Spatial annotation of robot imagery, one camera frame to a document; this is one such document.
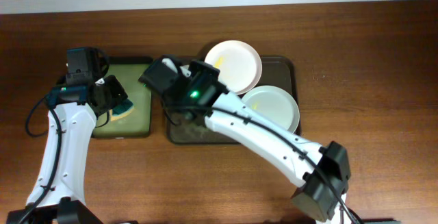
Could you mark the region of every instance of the white plate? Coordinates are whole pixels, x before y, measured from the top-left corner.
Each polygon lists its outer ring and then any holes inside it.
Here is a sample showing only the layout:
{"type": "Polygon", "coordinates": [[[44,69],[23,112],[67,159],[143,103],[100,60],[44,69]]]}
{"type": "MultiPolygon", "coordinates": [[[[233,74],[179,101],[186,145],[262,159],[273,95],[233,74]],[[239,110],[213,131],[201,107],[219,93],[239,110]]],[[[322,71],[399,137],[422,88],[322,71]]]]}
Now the white plate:
{"type": "Polygon", "coordinates": [[[214,46],[205,57],[205,63],[219,69],[219,82],[238,95],[254,88],[261,77],[259,54],[250,45],[238,40],[214,46]]]}
{"type": "Polygon", "coordinates": [[[295,132],[300,122],[300,111],[295,99],[275,86],[259,86],[244,95],[242,101],[260,114],[295,132]]]}

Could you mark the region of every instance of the black tray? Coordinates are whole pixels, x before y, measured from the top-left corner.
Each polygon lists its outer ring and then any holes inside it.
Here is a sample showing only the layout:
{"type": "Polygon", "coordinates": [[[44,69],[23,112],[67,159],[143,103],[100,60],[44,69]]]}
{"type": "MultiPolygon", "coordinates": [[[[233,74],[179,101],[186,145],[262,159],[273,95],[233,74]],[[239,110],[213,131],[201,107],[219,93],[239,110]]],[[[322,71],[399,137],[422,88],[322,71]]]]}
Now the black tray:
{"type": "MultiPolygon", "coordinates": [[[[283,56],[262,56],[261,63],[263,70],[257,86],[271,85],[282,88],[291,94],[296,103],[298,103],[294,65],[292,62],[283,56]]],[[[184,123],[175,126],[167,122],[166,133],[168,139],[177,145],[239,144],[231,138],[212,132],[206,127],[194,123],[184,123]]],[[[301,121],[296,128],[295,134],[301,135],[301,121]]]]}

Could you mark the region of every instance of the wood grain surface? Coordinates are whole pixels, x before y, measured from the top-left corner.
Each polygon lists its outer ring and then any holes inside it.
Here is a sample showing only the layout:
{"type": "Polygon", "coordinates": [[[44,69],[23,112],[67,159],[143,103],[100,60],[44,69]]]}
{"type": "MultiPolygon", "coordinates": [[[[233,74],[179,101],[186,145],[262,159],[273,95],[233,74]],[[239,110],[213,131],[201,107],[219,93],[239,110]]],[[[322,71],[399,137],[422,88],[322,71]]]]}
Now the wood grain surface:
{"type": "MultiPolygon", "coordinates": [[[[243,40],[296,68],[303,136],[349,152],[347,204],[364,219],[438,223],[438,1],[0,15],[0,223],[32,190],[46,138],[29,138],[31,107],[66,72],[66,50],[198,55],[243,40]]],[[[40,108],[31,129],[43,131],[40,108]]],[[[105,223],[299,223],[295,191],[243,146],[151,135],[92,139],[87,206],[105,223]]]]}

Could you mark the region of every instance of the green light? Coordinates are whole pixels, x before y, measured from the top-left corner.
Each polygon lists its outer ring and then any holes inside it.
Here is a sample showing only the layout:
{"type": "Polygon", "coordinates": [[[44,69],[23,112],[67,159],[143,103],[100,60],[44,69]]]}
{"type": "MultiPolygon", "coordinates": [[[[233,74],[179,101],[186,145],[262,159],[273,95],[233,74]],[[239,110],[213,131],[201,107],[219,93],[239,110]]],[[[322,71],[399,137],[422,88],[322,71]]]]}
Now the green light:
{"type": "Polygon", "coordinates": [[[194,92],[192,92],[192,94],[190,94],[191,98],[197,98],[199,96],[199,91],[195,90],[194,92]]]}

